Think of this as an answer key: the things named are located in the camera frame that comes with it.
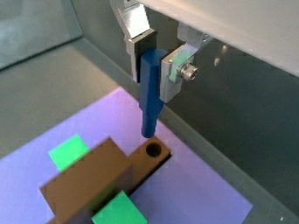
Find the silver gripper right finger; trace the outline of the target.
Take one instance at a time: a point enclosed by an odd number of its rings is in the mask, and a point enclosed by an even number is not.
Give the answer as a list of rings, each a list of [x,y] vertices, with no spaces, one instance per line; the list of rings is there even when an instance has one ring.
[[[164,103],[180,93],[183,82],[195,79],[199,68],[192,64],[193,56],[212,41],[212,36],[179,23],[177,39],[183,44],[161,59],[160,100]]]

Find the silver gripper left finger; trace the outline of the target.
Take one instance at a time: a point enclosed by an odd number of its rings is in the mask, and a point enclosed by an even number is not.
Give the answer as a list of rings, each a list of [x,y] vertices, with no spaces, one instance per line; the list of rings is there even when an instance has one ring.
[[[140,58],[141,54],[156,46],[156,31],[149,27],[145,7],[136,0],[109,0],[109,5],[124,33],[132,80],[139,83]]]

